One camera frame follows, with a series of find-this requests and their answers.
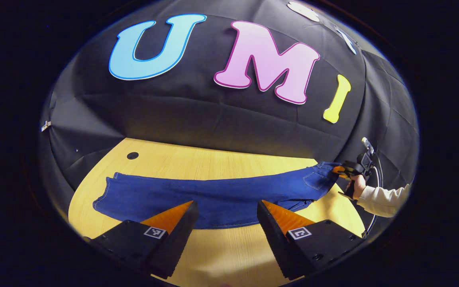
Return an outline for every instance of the yellow table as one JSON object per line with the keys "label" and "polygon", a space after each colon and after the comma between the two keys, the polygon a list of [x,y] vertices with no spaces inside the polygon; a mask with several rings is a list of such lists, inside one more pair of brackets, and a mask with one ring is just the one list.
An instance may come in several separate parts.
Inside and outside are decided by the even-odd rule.
{"label": "yellow table", "polygon": [[[126,156],[138,152],[139,157]],[[120,221],[93,209],[115,172],[169,179],[229,179],[273,175],[316,165],[314,159],[245,154],[126,138],[89,172],[75,192],[69,222],[82,236],[95,238]],[[347,198],[334,187],[297,214],[315,222],[330,219],[360,236],[364,225]],[[259,224],[191,233],[175,273],[166,280],[181,287],[277,287],[289,283],[275,261]]]}

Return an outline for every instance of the letter m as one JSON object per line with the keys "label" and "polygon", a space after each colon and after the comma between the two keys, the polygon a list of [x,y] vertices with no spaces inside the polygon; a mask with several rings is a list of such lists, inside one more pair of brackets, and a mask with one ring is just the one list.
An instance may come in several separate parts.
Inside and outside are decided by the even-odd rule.
{"label": "letter m", "polygon": [[304,43],[295,43],[279,54],[266,27],[244,21],[232,22],[231,26],[237,30],[237,38],[226,68],[215,73],[215,82],[237,89],[249,87],[251,78],[246,73],[252,58],[260,91],[268,90],[286,72],[284,82],[275,87],[275,94],[290,103],[306,103],[309,76],[320,59],[317,51]]}

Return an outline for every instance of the blue jeans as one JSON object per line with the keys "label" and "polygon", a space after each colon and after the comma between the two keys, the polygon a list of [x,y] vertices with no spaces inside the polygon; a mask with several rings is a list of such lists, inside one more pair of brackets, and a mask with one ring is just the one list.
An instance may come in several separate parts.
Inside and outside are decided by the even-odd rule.
{"label": "blue jeans", "polygon": [[297,211],[332,188],[341,165],[320,162],[298,171],[238,179],[177,180],[115,173],[93,208],[117,220],[142,222],[172,207],[195,200],[199,217],[195,229],[221,229],[257,224],[256,208],[267,200]]}

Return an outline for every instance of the person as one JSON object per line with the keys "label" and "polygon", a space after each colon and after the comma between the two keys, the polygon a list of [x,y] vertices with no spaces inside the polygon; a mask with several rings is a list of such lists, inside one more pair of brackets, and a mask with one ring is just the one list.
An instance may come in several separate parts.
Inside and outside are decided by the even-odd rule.
{"label": "person", "polygon": [[355,181],[353,199],[357,204],[364,207],[365,211],[382,217],[393,217],[401,205],[408,198],[410,184],[399,189],[383,189],[381,187],[369,187],[366,185],[364,176],[351,176]]}

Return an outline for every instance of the letter u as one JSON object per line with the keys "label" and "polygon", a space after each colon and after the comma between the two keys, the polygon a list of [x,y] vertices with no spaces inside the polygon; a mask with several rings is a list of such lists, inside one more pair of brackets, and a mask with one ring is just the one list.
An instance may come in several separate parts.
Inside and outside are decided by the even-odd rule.
{"label": "letter u", "polygon": [[142,80],[169,71],[184,55],[195,24],[205,20],[206,16],[200,14],[169,18],[166,23],[171,24],[171,29],[164,47],[160,54],[148,60],[136,59],[135,47],[146,29],[155,25],[155,21],[142,22],[121,31],[109,59],[109,72],[121,80]]}

